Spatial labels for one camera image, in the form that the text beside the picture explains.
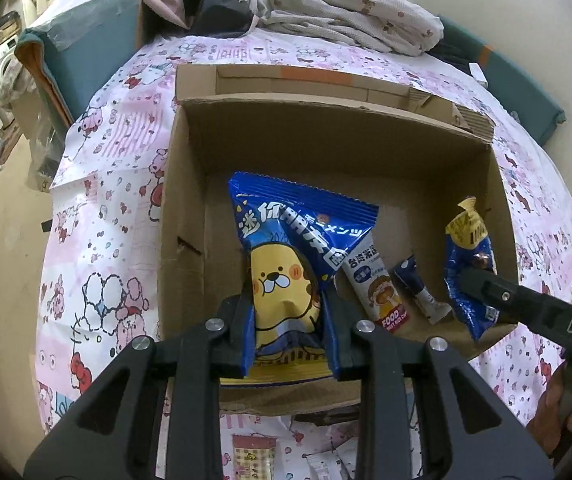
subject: blanket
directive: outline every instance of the blanket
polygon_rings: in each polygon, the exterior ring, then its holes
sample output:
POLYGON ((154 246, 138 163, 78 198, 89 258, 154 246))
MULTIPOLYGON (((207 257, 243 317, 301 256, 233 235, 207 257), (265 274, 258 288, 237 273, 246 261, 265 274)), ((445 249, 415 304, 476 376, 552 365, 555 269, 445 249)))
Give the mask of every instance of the blanket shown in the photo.
MULTIPOLYGON (((75 121, 50 189, 53 229, 44 258, 34 362, 45 431, 134 337, 160 338, 159 198, 178 107, 176 66, 185 63, 336 70, 409 84, 487 114, 495 123, 493 152, 511 211, 520 284, 572 303, 572 197, 548 155, 470 76, 429 55, 373 54, 259 28, 233 40, 160 36, 125 63, 75 121), (115 316, 109 319, 107 312, 115 316)), ((525 424, 560 362, 558 345, 519 325, 470 364, 525 424)), ((313 478, 306 473, 304 454, 335 449, 345 440, 333 438, 331 446, 328 438, 314 437, 313 428, 277 427, 282 419, 221 418, 224 477, 234 475, 235 434, 277 437, 275 478, 293 480, 313 478)), ((409 430, 418 442, 414 416, 409 430)), ((419 448, 413 450, 418 467, 419 448)))
POLYGON ((242 0, 259 26, 285 34, 419 56, 442 38, 437 16, 407 0, 242 0))

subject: pink patterned bedsheet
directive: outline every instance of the pink patterned bedsheet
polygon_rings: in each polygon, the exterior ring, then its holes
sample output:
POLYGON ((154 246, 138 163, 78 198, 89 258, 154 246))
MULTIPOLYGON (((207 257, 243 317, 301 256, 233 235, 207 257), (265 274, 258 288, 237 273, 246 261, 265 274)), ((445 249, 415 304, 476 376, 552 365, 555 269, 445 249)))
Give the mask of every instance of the pink patterned bedsheet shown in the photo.
MULTIPOLYGON (((36 340, 48 431, 130 340, 159 338, 157 234, 183 63, 312 66, 412 84, 495 121, 493 150, 511 209, 520 283, 572 303, 572 197, 546 153, 485 89, 431 56, 380 54, 255 30, 235 40, 156 38, 96 92, 67 134, 51 187, 36 340)), ((519 326, 472 361, 527 422, 559 348, 519 326)))

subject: blue and yellow snack wrapper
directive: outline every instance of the blue and yellow snack wrapper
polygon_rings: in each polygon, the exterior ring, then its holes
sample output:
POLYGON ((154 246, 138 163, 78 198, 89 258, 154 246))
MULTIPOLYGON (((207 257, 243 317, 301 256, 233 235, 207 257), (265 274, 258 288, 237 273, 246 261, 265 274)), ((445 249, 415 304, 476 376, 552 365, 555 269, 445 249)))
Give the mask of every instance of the blue and yellow snack wrapper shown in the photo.
POLYGON ((446 276, 448 295, 454 302, 457 319, 466 324, 475 341, 492 327, 499 311, 474 300, 461 292, 458 277, 462 269, 477 267, 495 271, 495 258, 484 221, 475 209, 475 197, 469 197, 458 205, 463 212, 446 226, 446 276))
POLYGON ((319 292, 373 228, 379 207, 252 173, 235 173, 228 189, 250 257, 255 366, 249 377, 256 384, 328 377, 319 292))

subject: hand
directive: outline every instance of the hand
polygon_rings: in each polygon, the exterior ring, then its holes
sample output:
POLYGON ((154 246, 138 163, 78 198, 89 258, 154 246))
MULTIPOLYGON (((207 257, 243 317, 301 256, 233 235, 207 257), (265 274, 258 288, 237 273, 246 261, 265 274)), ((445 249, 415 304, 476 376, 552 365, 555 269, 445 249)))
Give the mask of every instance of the hand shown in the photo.
MULTIPOLYGON (((562 424, 559 422, 559 401, 564 393, 563 363, 550 378, 546 391, 537 404, 535 417, 526 425, 531 436, 540 444, 547 455, 553 453, 562 433, 562 424)), ((566 421, 568 431, 572 433, 572 412, 566 421)))

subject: snack packet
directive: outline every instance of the snack packet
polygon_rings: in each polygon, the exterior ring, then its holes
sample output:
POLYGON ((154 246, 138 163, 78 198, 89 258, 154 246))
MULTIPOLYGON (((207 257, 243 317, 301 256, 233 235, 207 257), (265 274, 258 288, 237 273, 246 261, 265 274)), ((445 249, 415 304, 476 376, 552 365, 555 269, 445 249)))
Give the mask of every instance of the snack packet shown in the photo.
POLYGON ((235 477, 238 480, 274 480, 277 439, 259 434, 233 435, 235 477))
POLYGON ((368 233, 342 265, 368 317, 394 332, 408 319, 384 262, 368 233))
POLYGON ((464 267, 477 267, 495 272, 495 257, 484 221, 475 209, 475 197, 458 205, 464 210, 446 226, 446 274, 448 295, 454 302, 457 319, 465 323, 470 335, 478 341, 499 317, 499 311, 474 300, 460 291, 458 276, 464 267))
MULTIPOLYGON (((372 229, 379 208, 251 173, 235 173, 228 188, 237 235, 250 256, 255 364, 291 365, 323 357, 319 291, 372 229)), ((258 382, 311 378, 297 371, 277 375, 268 373, 258 382)), ((326 368, 323 376, 328 375, 326 368)))
POLYGON ((417 262, 415 255, 411 254, 405 260, 399 262, 392 270, 397 279, 403 283, 415 298, 421 312, 428 318, 428 322, 434 325, 452 310, 448 303, 435 300, 432 294, 423 284, 423 280, 417 272, 417 262))

